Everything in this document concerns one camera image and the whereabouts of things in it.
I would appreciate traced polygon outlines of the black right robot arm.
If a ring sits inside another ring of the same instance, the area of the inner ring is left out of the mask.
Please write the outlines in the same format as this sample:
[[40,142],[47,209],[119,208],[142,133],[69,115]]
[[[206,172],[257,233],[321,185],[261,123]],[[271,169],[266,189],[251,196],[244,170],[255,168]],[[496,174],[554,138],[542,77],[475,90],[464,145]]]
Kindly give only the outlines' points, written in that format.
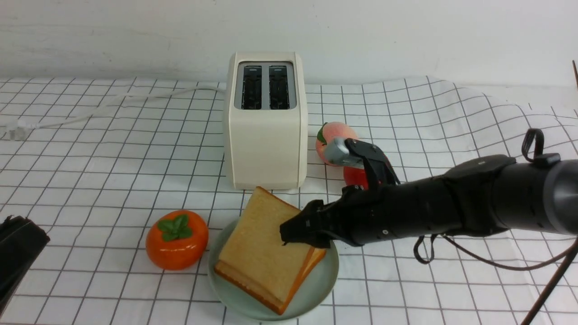
[[507,230],[577,235],[577,161],[523,164],[504,155],[374,190],[348,186],[338,201],[309,202],[280,226],[284,243],[357,247],[421,235],[487,237]]

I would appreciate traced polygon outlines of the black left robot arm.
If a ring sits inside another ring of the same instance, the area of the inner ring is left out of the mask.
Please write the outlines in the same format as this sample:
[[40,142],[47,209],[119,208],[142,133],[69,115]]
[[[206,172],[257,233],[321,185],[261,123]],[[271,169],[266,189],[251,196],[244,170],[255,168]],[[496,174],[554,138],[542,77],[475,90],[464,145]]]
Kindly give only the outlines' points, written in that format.
[[46,231],[29,218],[10,215],[0,225],[0,313],[23,277],[50,242]]

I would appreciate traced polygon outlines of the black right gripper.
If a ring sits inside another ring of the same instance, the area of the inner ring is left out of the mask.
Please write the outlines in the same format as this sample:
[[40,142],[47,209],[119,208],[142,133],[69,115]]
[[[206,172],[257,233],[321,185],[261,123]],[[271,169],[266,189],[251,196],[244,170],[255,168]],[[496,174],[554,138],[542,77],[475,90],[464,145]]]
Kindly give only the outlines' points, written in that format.
[[284,246],[303,243],[328,249],[332,240],[363,246],[451,229],[451,181],[435,176],[377,190],[343,187],[341,197],[327,207],[323,201],[308,202],[280,225],[280,236]]

